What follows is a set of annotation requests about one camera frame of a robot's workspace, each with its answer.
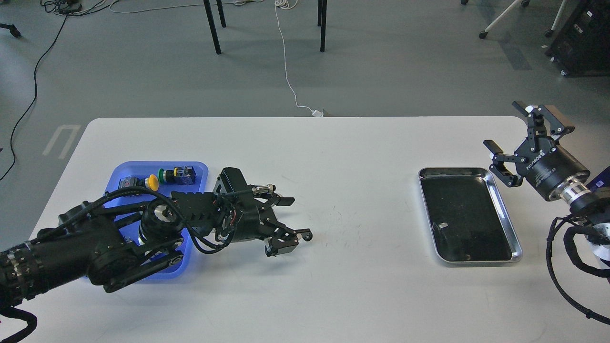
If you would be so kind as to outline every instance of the black table leg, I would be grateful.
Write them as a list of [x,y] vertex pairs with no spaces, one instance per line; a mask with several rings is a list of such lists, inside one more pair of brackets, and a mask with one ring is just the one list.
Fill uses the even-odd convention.
[[322,0],[318,0],[318,26],[322,26]]
[[322,2],[322,9],[321,9],[321,26],[322,26],[322,32],[320,34],[320,52],[324,52],[325,47],[326,47],[326,1],[327,0],[320,0]]
[[220,55],[220,44],[218,42],[218,35],[216,34],[216,25],[214,25],[214,17],[212,17],[212,6],[210,6],[210,0],[203,0],[203,5],[206,8],[207,22],[210,24],[212,40],[214,41],[214,49],[216,49],[216,53]]
[[216,5],[218,7],[218,14],[220,16],[220,25],[222,27],[227,27],[227,23],[224,21],[224,10],[222,0],[216,0]]

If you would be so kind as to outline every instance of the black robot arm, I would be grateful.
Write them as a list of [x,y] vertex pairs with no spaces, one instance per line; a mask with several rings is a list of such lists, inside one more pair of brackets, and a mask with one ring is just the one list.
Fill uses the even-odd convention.
[[[554,276],[551,262],[554,237],[564,224],[569,223],[573,226],[564,234],[564,245],[572,263],[591,275],[610,278],[610,269],[599,269],[585,264],[578,255],[574,243],[575,235],[584,235],[594,247],[594,253],[600,261],[610,267],[610,188],[601,187],[593,192],[583,184],[589,177],[590,171],[560,146],[559,139],[573,132],[574,125],[557,108],[525,106],[516,101],[513,106],[525,117],[528,135],[512,155],[504,154],[493,140],[483,141],[492,153],[489,170],[508,187],[520,186],[525,178],[544,200],[563,199],[570,206],[570,215],[556,218],[549,230],[547,237],[549,273],[561,295],[570,304],[585,313],[587,318],[610,324],[609,318],[583,307],[561,289]],[[505,162],[515,164],[516,175],[506,168]]]
[[[155,199],[104,207],[113,199],[144,193]],[[274,185],[247,185],[241,171],[230,167],[223,169],[213,192],[172,192],[167,198],[144,187],[125,187],[93,203],[85,201],[60,215],[58,227],[40,230],[35,239],[0,252],[0,314],[29,323],[2,343],[18,342],[35,327],[33,315],[14,308],[23,299],[83,276],[115,292],[178,263],[183,229],[206,254],[251,239],[265,241],[267,256],[291,252],[299,239],[311,240],[311,230],[288,228],[277,221],[272,207],[293,202],[275,193]],[[135,222],[140,222],[138,242],[119,231]],[[216,243],[207,239],[212,233]]]

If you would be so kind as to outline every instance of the stainless steel tray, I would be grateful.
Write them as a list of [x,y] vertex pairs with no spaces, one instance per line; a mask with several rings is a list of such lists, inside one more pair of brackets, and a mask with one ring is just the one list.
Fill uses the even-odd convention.
[[517,262],[522,250],[493,176],[483,168],[419,173],[434,247],[450,264]]

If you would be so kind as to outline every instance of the white table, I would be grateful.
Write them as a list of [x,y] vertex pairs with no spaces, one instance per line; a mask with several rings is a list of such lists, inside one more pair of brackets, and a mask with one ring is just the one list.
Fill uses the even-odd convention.
[[[277,258],[260,241],[212,256],[193,251],[179,278],[112,294],[77,280],[20,306],[38,316],[29,341],[607,341],[610,328],[565,302],[546,270],[548,226],[568,212],[564,203],[500,184],[523,259],[447,267],[434,252],[418,171],[486,168],[484,139],[509,151],[525,135],[514,117],[97,119],[34,232],[97,199],[117,165],[168,160],[205,163],[208,190],[227,166],[249,183],[276,184],[296,198],[276,209],[278,219],[310,227],[314,239]],[[569,293],[608,314],[608,283],[572,266],[560,239],[554,262]],[[21,324],[2,325],[5,335]]]

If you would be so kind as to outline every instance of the gray floor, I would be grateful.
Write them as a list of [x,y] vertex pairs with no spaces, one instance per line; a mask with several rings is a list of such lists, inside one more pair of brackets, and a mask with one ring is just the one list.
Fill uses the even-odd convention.
[[[516,99],[554,104],[576,124],[564,146],[579,151],[577,158],[596,175],[610,164],[610,78],[564,78],[544,55],[552,40],[543,34],[560,2],[532,0],[480,40],[478,32],[509,0],[467,6],[458,0],[330,0],[326,52],[320,53],[317,1],[300,0],[279,13],[289,78],[300,104],[334,116],[517,115]],[[577,2],[569,1],[568,10]],[[116,9],[189,3],[122,1]],[[0,181],[0,248],[29,237],[95,118],[310,116],[295,107],[284,79],[273,1],[224,10],[225,29],[215,14],[222,55],[214,52],[203,7],[68,18],[39,67],[38,100],[16,130],[17,163]],[[17,40],[0,31],[0,173],[12,161],[13,125],[34,95],[34,65],[62,20],[33,1],[0,5],[0,23],[13,23],[23,34]],[[51,147],[62,125],[71,126]],[[76,141],[62,156],[69,128]],[[159,143],[174,138],[159,137]],[[244,144],[249,139],[256,136],[243,137]],[[82,200],[92,199],[75,198],[65,209]]]

